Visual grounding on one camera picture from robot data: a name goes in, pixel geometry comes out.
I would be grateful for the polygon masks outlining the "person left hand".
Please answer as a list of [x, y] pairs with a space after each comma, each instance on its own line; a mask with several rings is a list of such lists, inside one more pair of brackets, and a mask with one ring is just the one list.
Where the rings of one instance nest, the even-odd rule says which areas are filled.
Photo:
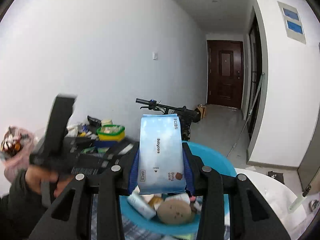
[[41, 185], [44, 182], [57, 183], [54, 197], [57, 198], [65, 187], [73, 180], [74, 176], [70, 175], [61, 179], [58, 173], [39, 166], [30, 165], [25, 173], [25, 182], [31, 191], [41, 194]]

